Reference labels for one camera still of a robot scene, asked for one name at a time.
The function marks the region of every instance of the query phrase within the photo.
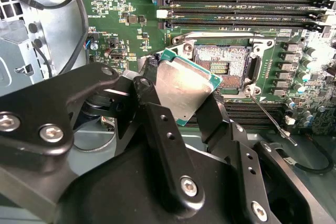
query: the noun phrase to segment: integrated circuit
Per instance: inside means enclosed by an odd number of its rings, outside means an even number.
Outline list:
[[[196,45],[194,60],[197,64],[223,78],[222,89],[239,89],[243,84],[250,47]]]

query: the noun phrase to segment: black cable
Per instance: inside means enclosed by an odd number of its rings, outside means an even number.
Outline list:
[[[58,9],[58,8],[62,8],[64,6],[66,6],[67,4],[69,4],[72,0],[64,0],[62,3],[57,4],[57,5],[43,5],[40,2],[37,2],[35,0],[20,0],[24,3],[26,3],[27,5],[29,5],[30,7],[39,9],[39,10],[43,10],[43,9]]]
[[[328,165],[323,169],[312,169],[312,168],[308,168],[306,166],[300,165],[299,163],[295,163],[294,165],[297,168],[299,168],[299,169],[301,169],[305,172],[314,173],[314,174],[324,174],[324,173],[330,172],[334,168],[334,161],[333,161],[332,157],[330,156],[330,154],[318,142],[316,142],[312,138],[312,136],[307,135],[307,138],[309,140],[311,140],[313,145],[315,145],[316,149],[318,149],[320,151],[320,153],[322,153],[323,156],[325,156],[325,158],[328,160]]]
[[[32,42],[32,45],[34,47],[34,49],[38,52],[38,54],[42,57],[42,59],[44,60],[44,63],[45,65],[47,65],[47,68],[48,68],[48,73],[49,73],[49,78],[52,77],[53,75],[53,72],[51,70],[51,67],[50,67],[50,64],[49,64],[49,61],[47,59],[47,57],[44,55],[44,53],[42,53],[42,51],[35,45],[35,43]]]
[[[266,139],[267,141],[269,142],[273,142],[272,139],[270,139],[268,136],[264,135],[264,134],[260,134],[261,137],[263,137],[264,139]],[[332,159],[332,157],[330,156],[330,154],[316,141],[312,138],[311,135],[309,134],[306,134],[307,138],[313,143],[313,145],[315,145],[316,149],[319,150],[319,152],[325,156],[325,158],[327,159],[328,161],[328,165],[325,167],[325,168],[322,168],[322,169],[313,169],[313,168],[308,168],[306,166],[303,166],[299,163],[296,163],[294,164],[294,166],[298,169],[301,169],[305,172],[308,172],[308,173],[314,173],[314,174],[325,174],[325,173],[328,173],[330,172],[333,168],[334,168],[334,161]],[[278,148],[276,149],[276,151],[279,153],[279,155],[282,157],[282,158],[288,158],[290,157],[284,149],[282,148]]]
[[[86,10],[85,10],[83,0],[76,0],[76,1],[77,1],[77,4],[78,4],[79,14],[80,14],[80,18],[81,18],[81,21],[82,21],[82,35],[80,36],[80,39],[79,39],[74,51],[72,52],[68,62],[64,65],[64,67],[59,72],[59,74],[68,72],[72,69],[72,67],[74,66],[74,64],[75,64],[75,62],[78,58],[78,55],[80,54],[82,46],[87,39],[88,32],[89,32],[89,20],[88,20],[88,15],[87,15]]]

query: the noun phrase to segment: black metal bracket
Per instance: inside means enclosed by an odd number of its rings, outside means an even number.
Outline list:
[[[144,77],[133,80],[139,109],[135,121],[144,126],[153,161],[163,185],[163,204],[179,217],[189,218],[203,206],[204,189],[170,109],[160,105],[155,87]]]
[[[1,97],[0,116],[7,122],[0,131],[0,163],[55,170],[72,147],[84,101],[117,80],[115,70],[94,63]]]
[[[277,179],[280,180],[281,183],[289,186],[292,192],[299,196],[298,200],[295,201],[295,205],[303,205],[304,207],[301,208],[299,213],[295,213],[298,219],[302,221],[302,223],[335,223],[279,155],[277,152],[279,148],[280,146],[277,143],[268,144],[266,142],[259,142],[254,146],[254,149],[268,170],[276,174]]]
[[[223,98],[216,93],[210,95],[197,110],[196,118],[208,151],[232,167],[230,192],[232,197],[239,195],[235,214],[245,223],[272,223],[258,155],[247,146],[246,131],[230,121]],[[256,205],[260,206],[261,215],[256,212]]]

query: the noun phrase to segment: motherboard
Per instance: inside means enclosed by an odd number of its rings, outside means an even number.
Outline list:
[[[230,118],[334,133],[336,0],[83,0],[90,61],[119,73],[170,48],[222,78]],[[187,126],[196,126],[190,120]]]

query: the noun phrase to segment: screw hole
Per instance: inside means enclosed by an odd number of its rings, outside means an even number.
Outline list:
[[[253,159],[253,157],[252,157],[251,154],[249,154],[249,153],[246,153],[246,156],[247,156],[250,160]]]
[[[252,169],[252,167],[249,167],[248,169],[249,169],[250,173],[252,173],[253,175],[257,174],[256,171]]]
[[[146,86],[150,86],[150,85],[151,85],[151,84],[147,81],[147,79],[145,79],[145,78],[141,78],[140,81],[141,81],[142,84],[144,84],[144,85],[146,85]]]
[[[160,117],[163,121],[165,121],[165,122],[168,121],[168,118],[165,115],[161,115]]]
[[[167,137],[168,137],[170,140],[174,140],[174,139],[175,139],[175,136],[174,136],[171,132],[168,132],[168,133],[167,133]]]

